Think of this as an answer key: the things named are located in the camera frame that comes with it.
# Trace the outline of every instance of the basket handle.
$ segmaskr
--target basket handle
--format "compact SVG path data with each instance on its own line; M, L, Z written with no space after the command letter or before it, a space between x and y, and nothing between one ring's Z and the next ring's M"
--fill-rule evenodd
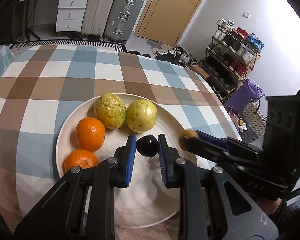
M256 100L256 99L258 99L259 105L258 105L257 110L254 112L254 114L256 114L256 113L258 112L259 108L260 108L260 99L259 99L259 98L254 98L254 99L252 99L251 102L250 102L250 103L252 103L252 102L253 102L254 100Z

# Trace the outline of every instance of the silver screw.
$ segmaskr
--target silver screw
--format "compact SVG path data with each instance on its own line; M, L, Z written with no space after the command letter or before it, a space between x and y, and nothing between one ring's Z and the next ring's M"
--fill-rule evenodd
M176 162L177 162L178 164L185 164L185 163L186 163L186 160L185 160L184 158L178 158L178 159L176 159Z
M115 163L118 162L118 159L115 158L115 157L111 157L111 158L108 159L108 162L111 163L111 164L115 164Z
M245 168L242 167L242 166L240 166L240 165L238 165L237 168L238 168L240 171L244 171L244 170L245 170Z
M71 168L71 172L72 173L78 173L80 171L80 167L79 166L73 166L72 168Z
M213 171L214 171L215 173L220 174L220 173L223 172L223 169L222 169L221 167L219 167L219 166L215 166L215 167L213 167Z

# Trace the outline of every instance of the suitcase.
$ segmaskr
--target suitcase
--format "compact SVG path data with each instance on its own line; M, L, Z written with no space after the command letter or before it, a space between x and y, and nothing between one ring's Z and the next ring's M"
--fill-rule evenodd
M88 0L81 33L84 35L102 36L112 3L113 0Z
M126 44L145 0L114 0L105 28L105 41Z

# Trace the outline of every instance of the red shoe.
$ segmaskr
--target red shoe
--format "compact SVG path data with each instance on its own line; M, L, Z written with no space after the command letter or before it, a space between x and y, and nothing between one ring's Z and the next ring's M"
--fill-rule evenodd
M248 36L249 36L249 33L247 33L245 30L243 30L243 29L241 29L241 28L237 28L236 29L236 32L238 33L238 35L241 37L241 38L243 38L244 40L246 39L246 38L248 38Z
M234 73L238 78L242 78L246 74L247 67L243 65L241 62L239 62L238 66L239 67Z
M238 66L238 63L239 63L239 61L237 61L236 59L231 63L231 65L229 66L229 69L231 70L231 71L236 71L237 70L237 68L239 67Z

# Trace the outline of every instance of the door frame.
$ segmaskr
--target door frame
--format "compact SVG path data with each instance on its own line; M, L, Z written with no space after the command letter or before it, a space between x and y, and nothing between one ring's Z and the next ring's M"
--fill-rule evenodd
M140 16L140 18L139 18L137 27L136 27L136 29L135 29L136 36L138 36L138 33L139 33L139 31L140 31L140 28L141 28L141 24L142 24L142 22L143 22L143 20L144 20L144 18L145 18L145 16L146 16L146 13L148 12L148 9L149 9L149 7L150 7L151 2L152 2L152 0L147 0L146 6L143 8L142 14L141 14L141 16ZM183 33L185 32L186 28L188 27L190 21L192 20L192 17L193 17L194 14L196 13L196 11L197 11L198 7L200 6L201 2L202 2L202 0L199 0L198 4L197 4L196 7L194 8L194 10L193 10L192 14L190 15L190 17L189 17L189 19L188 19L186 25L184 26L182 32L180 33L179 38L177 39L175 45L177 45L178 42L180 41L180 39L181 39Z

